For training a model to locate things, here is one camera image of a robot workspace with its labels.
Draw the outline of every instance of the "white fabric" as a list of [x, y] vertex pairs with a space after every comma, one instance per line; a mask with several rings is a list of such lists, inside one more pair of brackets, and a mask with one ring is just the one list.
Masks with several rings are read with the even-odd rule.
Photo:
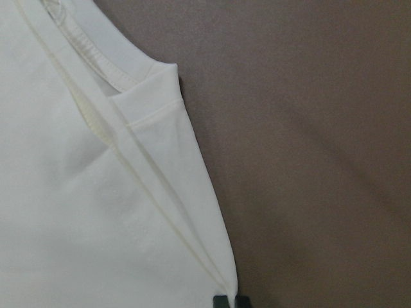
[[232, 250], [175, 64], [91, 0], [0, 0], [0, 104], [2, 306], [232, 305]]

